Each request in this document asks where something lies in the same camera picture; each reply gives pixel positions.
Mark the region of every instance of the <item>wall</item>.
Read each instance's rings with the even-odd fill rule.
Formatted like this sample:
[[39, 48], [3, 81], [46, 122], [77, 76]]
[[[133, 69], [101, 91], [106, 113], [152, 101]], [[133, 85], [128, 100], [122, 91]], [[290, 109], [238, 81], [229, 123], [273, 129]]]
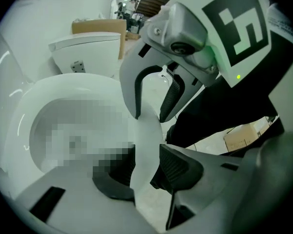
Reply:
[[33, 81], [60, 73], [48, 44], [71, 34], [76, 18], [110, 16], [112, 0], [17, 0], [0, 24], [22, 71]]

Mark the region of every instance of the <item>toilet tank lid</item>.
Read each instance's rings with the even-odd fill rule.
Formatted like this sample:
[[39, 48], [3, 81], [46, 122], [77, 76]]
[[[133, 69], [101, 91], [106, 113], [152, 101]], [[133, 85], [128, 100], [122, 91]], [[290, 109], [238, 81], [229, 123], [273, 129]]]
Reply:
[[73, 46], [81, 43], [97, 42], [97, 41], [111, 41], [121, 38], [121, 34], [114, 32], [89, 32], [69, 35], [57, 39], [49, 44], [51, 52], [62, 49], [68, 46]]

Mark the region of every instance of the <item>tiled floor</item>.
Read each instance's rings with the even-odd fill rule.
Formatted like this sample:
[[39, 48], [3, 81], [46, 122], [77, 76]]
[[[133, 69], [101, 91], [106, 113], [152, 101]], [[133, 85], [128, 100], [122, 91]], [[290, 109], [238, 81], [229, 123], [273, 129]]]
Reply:
[[[130, 49], [134, 46], [134, 43], [135, 41], [133, 40], [126, 42], [126, 55], [130, 53]], [[114, 78], [117, 80], [119, 80], [119, 68], [114, 75]], [[162, 72], [150, 74], [143, 80], [142, 96], [153, 107], [155, 113], [158, 116], [160, 114], [162, 102], [171, 83], [172, 78], [166, 72], [165, 66], [163, 67]], [[204, 88], [202, 87], [195, 96], [197, 96], [203, 89]], [[164, 139], [166, 137], [166, 132], [173, 124], [175, 124], [175, 122], [176, 118], [174, 117], [169, 122], [161, 124]], [[224, 135], [225, 132], [215, 133], [212, 136], [205, 138], [188, 147], [188, 149], [214, 155], [225, 153], [227, 152], [227, 148], [223, 140]], [[169, 213], [170, 202], [171, 195], [169, 193], [161, 189], [156, 190], [150, 186], [144, 190], [143, 200], [140, 202], [137, 209], [159, 233], [164, 233]]]

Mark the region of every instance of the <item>brown slatted panel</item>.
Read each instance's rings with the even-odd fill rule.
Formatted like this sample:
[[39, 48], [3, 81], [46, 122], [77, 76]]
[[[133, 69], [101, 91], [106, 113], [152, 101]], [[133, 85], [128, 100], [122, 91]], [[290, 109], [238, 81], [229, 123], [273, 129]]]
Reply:
[[146, 17], [153, 17], [159, 13], [161, 6], [169, 0], [140, 0], [136, 13], [144, 14]]

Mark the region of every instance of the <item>toilet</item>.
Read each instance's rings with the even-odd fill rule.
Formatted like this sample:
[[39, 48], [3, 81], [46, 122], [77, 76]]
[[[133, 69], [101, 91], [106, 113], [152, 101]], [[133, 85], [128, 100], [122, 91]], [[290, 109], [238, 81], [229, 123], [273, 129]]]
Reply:
[[112, 77], [120, 51], [121, 34], [89, 32], [66, 36], [49, 44], [63, 74], [90, 73]]
[[0, 174], [11, 183], [6, 196], [17, 198], [57, 166], [93, 164], [132, 144], [130, 186], [138, 193], [156, 172], [163, 141], [152, 107], [142, 101], [141, 112], [139, 121], [130, 115], [120, 83], [108, 77], [71, 73], [28, 82], [0, 35]]

